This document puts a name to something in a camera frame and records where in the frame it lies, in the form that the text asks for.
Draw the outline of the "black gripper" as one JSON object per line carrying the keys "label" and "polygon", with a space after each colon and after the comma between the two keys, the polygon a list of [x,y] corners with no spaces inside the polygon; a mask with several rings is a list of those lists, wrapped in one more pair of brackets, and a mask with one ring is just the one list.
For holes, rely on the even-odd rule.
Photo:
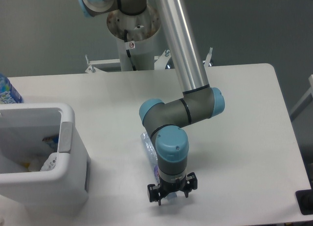
{"label": "black gripper", "polygon": [[162,171],[159,171],[159,185],[149,184],[147,185],[147,194],[149,202],[157,202],[161,205],[163,198],[176,198],[176,192],[181,191],[185,197],[189,197],[189,193],[192,190],[198,188],[198,179],[194,172],[186,175],[186,171],[183,171],[176,175],[168,175]]}

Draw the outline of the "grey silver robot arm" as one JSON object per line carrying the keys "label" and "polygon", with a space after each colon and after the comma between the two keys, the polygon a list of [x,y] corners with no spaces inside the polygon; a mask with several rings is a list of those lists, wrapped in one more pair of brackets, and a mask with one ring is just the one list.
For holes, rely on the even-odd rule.
{"label": "grey silver robot arm", "polygon": [[116,39],[123,71],[156,72],[153,44],[164,33],[174,67],[177,99],[148,99],[139,117],[156,155],[158,182],[147,186],[148,199],[160,203],[173,193],[186,197],[198,187],[188,173],[189,140],[184,128],[222,113],[221,91],[210,85],[198,54],[184,0],[78,0],[88,17],[107,14],[106,25]]}

